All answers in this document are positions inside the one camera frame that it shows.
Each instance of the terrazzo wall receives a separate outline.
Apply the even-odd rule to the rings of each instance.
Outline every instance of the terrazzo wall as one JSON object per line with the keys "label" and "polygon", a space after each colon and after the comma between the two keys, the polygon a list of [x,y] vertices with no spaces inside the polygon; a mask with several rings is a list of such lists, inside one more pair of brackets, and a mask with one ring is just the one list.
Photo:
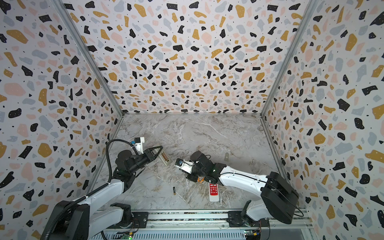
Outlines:
{"label": "terrazzo wall", "polygon": [[384,239],[383,1],[319,1],[266,120],[319,239]]}
{"label": "terrazzo wall", "polygon": [[305,0],[64,0],[124,112],[256,113]]}
{"label": "terrazzo wall", "polygon": [[40,239],[88,190],[118,116],[49,1],[0,8],[0,239]]}

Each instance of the marble table surface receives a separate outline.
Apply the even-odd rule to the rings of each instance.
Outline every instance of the marble table surface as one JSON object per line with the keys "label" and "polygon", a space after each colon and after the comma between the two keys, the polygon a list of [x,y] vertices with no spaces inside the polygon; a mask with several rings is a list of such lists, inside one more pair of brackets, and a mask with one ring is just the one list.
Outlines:
{"label": "marble table surface", "polygon": [[[197,150],[211,155],[212,162],[221,162],[237,170],[254,174],[278,172],[256,115],[126,115],[116,138],[132,141],[134,137],[145,137],[144,149],[162,145],[172,164],[165,166],[158,159],[149,163],[130,189],[104,207],[120,202],[130,204],[133,210],[241,209],[246,201],[259,199],[241,189],[219,186],[220,201],[210,202],[208,183],[187,180],[186,174],[173,165],[177,158],[188,161]],[[112,144],[113,170],[117,154],[124,149],[130,147],[122,142]],[[229,153],[228,161],[224,161],[225,153]],[[95,187],[107,179],[105,163]]]}

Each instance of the gray speckle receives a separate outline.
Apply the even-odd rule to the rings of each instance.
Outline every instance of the gray speckle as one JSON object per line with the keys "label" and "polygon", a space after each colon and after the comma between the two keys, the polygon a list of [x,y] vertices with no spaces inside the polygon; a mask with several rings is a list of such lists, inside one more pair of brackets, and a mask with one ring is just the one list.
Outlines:
{"label": "gray speckle", "polygon": [[336,210],[336,214],[337,214],[337,216],[339,216],[339,217],[343,217],[343,216],[344,216],[343,211],[341,211],[340,209],[337,209],[337,210]]}
{"label": "gray speckle", "polygon": [[67,84],[67,85],[70,85],[72,83],[72,80],[68,75],[61,75],[60,81],[61,81],[61,83]]}
{"label": "gray speckle", "polygon": [[332,34],[333,36],[339,34],[343,29],[345,28],[345,25],[340,25],[332,28],[329,33]]}
{"label": "gray speckle", "polygon": [[63,184],[61,185],[61,187],[64,188],[64,189],[67,189],[69,186],[72,186],[72,185],[73,185],[72,182],[70,183],[70,182],[67,181],[67,182],[63,183]]}
{"label": "gray speckle", "polygon": [[331,148],[330,150],[326,151],[325,155],[332,156],[332,152],[333,152],[333,150]]}
{"label": "gray speckle", "polygon": [[341,143],[339,143],[339,145],[337,145],[335,147],[337,154],[343,154],[343,153],[351,151],[352,149],[353,149],[353,146],[350,142],[349,143],[341,142]]}
{"label": "gray speckle", "polygon": [[124,11],[124,1],[120,0],[119,3],[113,8],[115,12],[121,13]]}
{"label": "gray speckle", "polygon": [[335,91],[335,95],[336,96],[338,96],[338,97],[340,97],[340,96],[342,96],[344,94],[344,90],[343,89],[336,89],[336,91]]}
{"label": "gray speckle", "polygon": [[369,209],[366,215],[362,219],[360,219],[367,228],[372,226],[371,214],[372,214],[372,211]]}
{"label": "gray speckle", "polygon": [[373,97],[373,100],[374,100],[375,102],[378,102],[378,101],[381,100],[381,97],[380,97],[379,95],[376,95],[376,96]]}
{"label": "gray speckle", "polygon": [[141,28],[140,28],[138,25],[132,23],[132,26],[136,29],[136,31],[141,31]]}
{"label": "gray speckle", "polygon": [[9,193],[9,192],[21,192],[24,191],[25,183],[18,183],[16,186],[14,186],[11,189],[8,189],[4,191],[4,193]]}
{"label": "gray speckle", "polygon": [[319,190],[319,192],[321,192],[321,193],[327,193],[328,191],[327,191],[327,189],[326,188],[324,188],[320,183],[316,183],[316,187],[317,187],[317,190]]}
{"label": "gray speckle", "polygon": [[153,56],[155,56],[159,60],[163,60],[163,58],[164,58],[163,53],[160,51],[157,51],[157,50],[155,52],[153,52]]}
{"label": "gray speckle", "polygon": [[205,61],[200,61],[197,66],[199,67],[199,71],[203,71],[205,67]]}
{"label": "gray speckle", "polygon": [[356,82],[360,82],[361,78],[367,74],[367,65],[362,65],[358,70],[357,70],[358,78]]}
{"label": "gray speckle", "polygon": [[363,187],[356,187],[356,190],[361,192],[362,194],[365,194],[365,189]]}
{"label": "gray speckle", "polygon": [[31,98],[25,98],[23,100],[23,104],[29,104],[29,105],[33,105],[36,101],[31,99]]}
{"label": "gray speckle", "polygon": [[319,88],[316,90],[316,100],[320,102],[325,97],[324,88]]}
{"label": "gray speckle", "polygon": [[353,109],[353,110],[352,110],[352,114],[361,116],[362,113],[364,112],[364,108],[365,108],[365,107],[361,107],[361,108]]}
{"label": "gray speckle", "polygon": [[29,209],[33,209],[37,206],[37,201],[32,201],[29,203]]}
{"label": "gray speckle", "polygon": [[361,36],[361,35],[364,35],[366,32],[367,32],[367,30],[368,30],[368,25],[367,26],[362,26],[362,27],[360,27],[360,29],[359,29],[359,35]]}
{"label": "gray speckle", "polygon": [[229,24],[226,24],[226,27],[227,27],[228,31],[232,31],[233,30],[233,27],[231,25],[229,25]]}
{"label": "gray speckle", "polygon": [[222,13],[222,12],[224,12],[224,10],[225,10],[225,6],[227,5],[227,1],[224,1],[222,4],[220,4],[219,6],[217,6],[216,8],[215,8],[215,12],[217,12],[217,13]]}
{"label": "gray speckle", "polygon": [[46,118],[46,116],[42,115],[39,117],[40,120],[40,127],[44,128],[45,130],[49,131],[53,127],[52,123]]}
{"label": "gray speckle", "polygon": [[61,163],[61,158],[57,158],[56,162],[55,162],[55,167],[58,167]]}
{"label": "gray speckle", "polygon": [[169,30],[172,30],[172,28],[170,27],[170,21],[168,19],[164,18],[163,23],[164,26],[168,27]]}
{"label": "gray speckle", "polygon": [[365,170],[364,158],[358,158],[358,163],[359,163],[360,171],[364,172],[364,170]]}
{"label": "gray speckle", "polygon": [[15,22],[10,17],[8,17],[7,15],[4,15],[3,22],[5,22],[9,26],[15,25]]}
{"label": "gray speckle", "polygon": [[48,3],[47,3],[46,0],[40,2],[40,8],[41,8],[41,9],[46,9],[46,8],[48,8]]}
{"label": "gray speckle", "polygon": [[237,30],[239,31],[240,34],[245,34],[245,28],[243,25],[237,25],[236,26]]}
{"label": "gray speckle", "polygon": [[333,53],[332,53],[332,50],[328,53],[328,61],[332,61],[333,60]]}
{"label": "gray speckle", "polygon": [[367,53],[375,52],[375,51],[376,51],[376,48],[374,48],[374,47],[371,47],[370,49],[367,49]]}
{"label": "gray speckle", "polygon": [[49,34],[46,34],[45,36],[47,37],[47,39],[48,39],[48,41],[49,41],[50,43],[54,43],[54,44],[60,46],[60,43],[59,43],[58,41],[56,41],[56,39],[55,39],[54,36],[51,36],[51,35],[49,35]]}
{"label": "gray speckle", "polygon": [[317,223],[319,224],[320,228],[323,228],[324,226],[324,219],[321,214],[319,214],[319,217],[317,218]]}
{"label": "gray speckle", "polygon": [[342,58],[336,59],[336,66],[335,66],[336,71],[341,72],[341,70],[343,69],[343,63],[344,61]]}
{"label": "gray speckle", "polygon": [[263,22],[263,20],[259,19],[257,26],[260,28],[261,31],[264,31],[264,25],[265,23]]}
{"label": "gray speckle", "polygon": [[24,63],[26,63],[26,64],[29,64],[29,65],[31,65],[32,64],[32,59],[30,59],[30,58],[27,58],[27,57],[25,57],[25,58],[21,58],[21,57],[19,57],[19,59],[22,61],[22,62],[24,62]]}
{"label": "gray speckle", "polygon": [[197,21],[194,18],[192,18],[192,17],[189,18],[189,21],[191,23],[197,23]]}
{"label": "gray speckle", "polygon": [[58,138],[59,137],[59,134],[57,132],[51,132],[51,135],[54,137],[54,138]]}
{"label": "gray speckle", "polygon": [[237,53],[235,54],[235,56],[237,57],[237,59],[239,59],[239,60],[243,60],[243,59],[244,59],[244,56],[245,56],[245,53],[243,53],[242,51],[237,51]]}
{"label": "gray speckle", "polygon": [[7,140],[7,142],[16,142],[17,136],[10,136],[10,139]]}
{"label": "gray speckle", "polygon": [[189,39],[188,39],[187,43],[185,44],[185,47],[186,47],[186,48],[189,48],[190,45],[192,45],[192,44],[191,44],[191,42],[190,42]]}
{"label": "gray speckle", "polygon": [[374,134],[373,132],[369,132],[368,143],[369,143],[371,146],[373,146],[373,145],[375,145],[376,140],[377,140],[377,136],[376,136],[376,134]]}
{"label": "gray speckle", "polygon": [[32,56],[34,57],[38,57],[40,59],[46,59],[48,57],[48,55],[40,50],[33,50],[32,51]]}

